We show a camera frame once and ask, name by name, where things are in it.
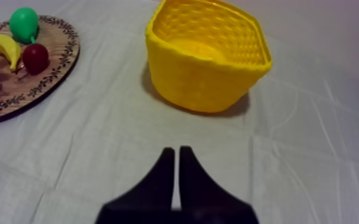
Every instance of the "decorative floral border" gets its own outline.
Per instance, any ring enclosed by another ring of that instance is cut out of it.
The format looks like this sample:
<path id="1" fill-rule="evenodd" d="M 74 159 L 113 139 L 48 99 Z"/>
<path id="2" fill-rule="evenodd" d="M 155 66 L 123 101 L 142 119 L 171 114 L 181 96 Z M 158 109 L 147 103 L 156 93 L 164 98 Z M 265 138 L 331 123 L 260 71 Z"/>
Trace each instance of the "decorative floral border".
<path id="1" fill-rule="evenodd" d="M 71 24 L 67 23 L 66 21 L 62 19 L 58 19 L 55 17 L 49 17 L 47 15 L 41 15 L 39 17 L 39 21 L 52 24 L 52 25 L 59 25 L 58 28 L 63 30 L 63 33 L 67 35 L 68 42 L 65 46 L 64 53 L 61 54 L 61 57 L 59 58 L 60 62 L 57 67 L 52 69 L 52 72 L 49 76 L 45 76 L 41 81 L 39 81 L 37 87 L 32 88 L 29 93 L 21 94 L 13 96 L 11 99 L 7 99 L 6 101 L 2 100 L 0 101 L 0 111 L 7 108 L 9 105 L 12 104 L 19 104 L 21 101 L 25 100 L 26 97 L 32 97 L 35 98 L 38 94 L 42 93 L 44 88 L 46 88 L 49 84 L 53 83 L 56 79 L 58 79 L 58 75 L 61 73 L 61 69 L 68 64 L 71 63 L 69 60 L 69 57 L 73 55 L 73 48 L 78 43 L 76 41 L 76 38 L 78 38 L 78 34 L 75 32 L 75 29 L 72 27 Z M 0 24 L 0 30 L 8 26 L 10 23 L 8 21 L 5 21 Z"/>

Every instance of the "white tablecloth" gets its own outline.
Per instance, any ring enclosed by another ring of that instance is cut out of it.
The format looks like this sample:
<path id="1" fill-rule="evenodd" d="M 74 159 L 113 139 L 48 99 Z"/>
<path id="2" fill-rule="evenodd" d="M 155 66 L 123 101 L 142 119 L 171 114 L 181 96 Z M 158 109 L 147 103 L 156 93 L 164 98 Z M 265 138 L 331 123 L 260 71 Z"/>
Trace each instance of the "white tablecloth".
<path id="1" fill-rule="evenodd" d="M 81 38 L 67 80 L 0 123 L 0 224 L 93 223 L 163 147 L 180 145 L 261 223 L 359 223 L 359 80 L 267 36 L 274 67 L 247 97 L 218 116 L 177 110 L 147 71 L 143 33 L 157 4 L 0 0 L 0 21 L 30 6 Z"/>

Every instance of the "round wooden tray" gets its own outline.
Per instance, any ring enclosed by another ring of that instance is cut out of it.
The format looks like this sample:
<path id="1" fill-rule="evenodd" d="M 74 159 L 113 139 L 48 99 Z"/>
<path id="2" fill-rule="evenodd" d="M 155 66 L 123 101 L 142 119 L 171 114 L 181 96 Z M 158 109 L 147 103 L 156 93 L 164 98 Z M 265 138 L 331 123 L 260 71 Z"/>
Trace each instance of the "round wooden tray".
<path id="1" fill-rule="evenodd" d="M 8 25 L 8 21 L 0 23 L 0 33 L 12 36 Z M 79 55 L 79 36 L 66 21 L 40 15 L 36 43 L 47 48 L 50 59 L 48 68 L 40 74 L 26 75 L 25 68 L 15 74 L 10 71 L 8 60 L 0 56 L 0 120 L 15 116 L 44 99 L 75 66 Z"/>

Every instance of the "basket rim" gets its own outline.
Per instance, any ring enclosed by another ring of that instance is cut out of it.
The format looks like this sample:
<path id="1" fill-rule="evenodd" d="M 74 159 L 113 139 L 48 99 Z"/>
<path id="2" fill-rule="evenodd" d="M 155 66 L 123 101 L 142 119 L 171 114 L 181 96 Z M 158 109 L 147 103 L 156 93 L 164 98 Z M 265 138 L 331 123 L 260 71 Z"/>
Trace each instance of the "basket rim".
<path id="1" fill-rule="evenodd" d="M 258 41 L 259 41 L 259 45 L 262 48 L 262 52 L 264 55 L 264 64 L 260 64 L 260 65 L 239 64 L 239 63 L 233 63 L 233 62 L 216 61 L 214 59 L 200 58 L 191 53 L 188 53 L 187 51 L 184 51 L 180 47 L 177 47 L 177 46 L 161 39 L 160 37 L 158 37 L 158 35 L 156 35 L 154 33 L 153 25 L 154 25 L 154 22 L 156 21 L 157 16 L 159 15 L 160 11 L 162 10 L 162 8 L 165 6 L 166 2 L 168 2 L 168 1 L 171 1 L 171 0 L 162 0 L 161 1 L 159 6 L 157 7 L 156 12 L 153 14 L 151 20 L 149 21 L 149 24 L 146 27 L 146 38 L 149 39 L 150 41 L 154 42 L 157 45 L 160 45 L 160 47 L 162 47 L 162 48 L 173 51 L 174 53 L 179 54 L 182 57 L 192 58 L 193 60 L 197 60 L 197 61 L 199 61 L 203 64 L 206 64 L 206 65 L 209 65 L 209 66 L 218 66 L 218 67 L 222 67 L 224 69 L 232 69 L 232 70 L 261 71 L 263 73 L 268 72 L 270 70 L 270 68 L 273 66 L 273 61 L 271 58 L 270 51 L 268 49 L 266 40 L 264 38 L 264 34 L 262 32 L 262 29 L 261 29 L 260 24 L 257 21 L 257 19 L 255 17 L 253 17 L 252 15 L 244 12 L 243 10 L 241 10 L 231 4 L 228 4 L 226 2 L 222 2 L 220 0 L 193 0 L 193 1 L 210 3 L 216 7 L 221 7 L 233 14 L 237 14 L 237 15 L 243 17 L 245 20 L 250 21 L 250 23 L 253 24 L 253 27 L 255 28 L 255 31 L 256 31 L 256 34 L 258 37 Z"/>

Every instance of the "plastic banana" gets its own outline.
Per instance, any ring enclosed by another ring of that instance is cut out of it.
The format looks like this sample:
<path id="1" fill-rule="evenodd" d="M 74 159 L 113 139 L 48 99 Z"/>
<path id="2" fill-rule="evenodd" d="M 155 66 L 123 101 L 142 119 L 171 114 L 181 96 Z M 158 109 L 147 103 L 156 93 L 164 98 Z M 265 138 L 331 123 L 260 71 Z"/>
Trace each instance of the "plastic banana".
<path id="1" fill-rule="evenodd" d="M 7 35 L 0 34 L 0 54 L 4 54 L 10 61 L 10 69 L 15 71 L 18 59 L 21 56 L 21 48 L 18 43 Z"/>

